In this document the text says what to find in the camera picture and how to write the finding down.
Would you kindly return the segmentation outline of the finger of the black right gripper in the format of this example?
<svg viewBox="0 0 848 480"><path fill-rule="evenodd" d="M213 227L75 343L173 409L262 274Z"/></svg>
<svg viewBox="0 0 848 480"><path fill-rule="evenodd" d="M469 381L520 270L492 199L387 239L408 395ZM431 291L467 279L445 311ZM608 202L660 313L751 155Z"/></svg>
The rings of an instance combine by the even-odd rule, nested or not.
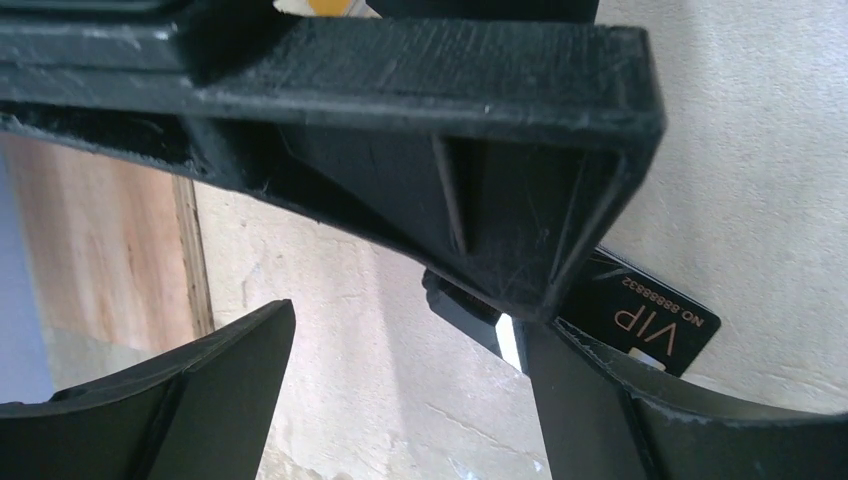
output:
<svg viewBox="0 0 848 480"><path fill-rule="evenodd" d="M639 26L5 13L3 131L242 193L554 318L666 127Z"/></svg>

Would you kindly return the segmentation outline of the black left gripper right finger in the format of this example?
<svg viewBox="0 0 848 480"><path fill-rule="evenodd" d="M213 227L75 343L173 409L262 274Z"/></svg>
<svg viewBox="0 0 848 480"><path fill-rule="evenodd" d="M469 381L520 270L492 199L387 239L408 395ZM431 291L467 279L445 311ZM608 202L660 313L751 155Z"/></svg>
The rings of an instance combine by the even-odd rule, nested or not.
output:
<svg viewBox="0 0 848 480"><path fill-rule="evenodd" d="M843 479L847 417L711 391L562 321L516 338L555 479Z"/></svg>

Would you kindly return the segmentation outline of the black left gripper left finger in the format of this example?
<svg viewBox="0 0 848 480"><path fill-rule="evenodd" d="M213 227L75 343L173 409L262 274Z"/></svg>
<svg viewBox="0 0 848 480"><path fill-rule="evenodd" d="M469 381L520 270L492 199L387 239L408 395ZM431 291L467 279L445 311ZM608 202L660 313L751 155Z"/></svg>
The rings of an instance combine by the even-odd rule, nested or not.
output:
<svg viewBox="0 0 848 480"><path fill-rule="evenodd" d="M252 479L296 317L273 301L219 330L36 404L1 407L5 479Z"/></svg>

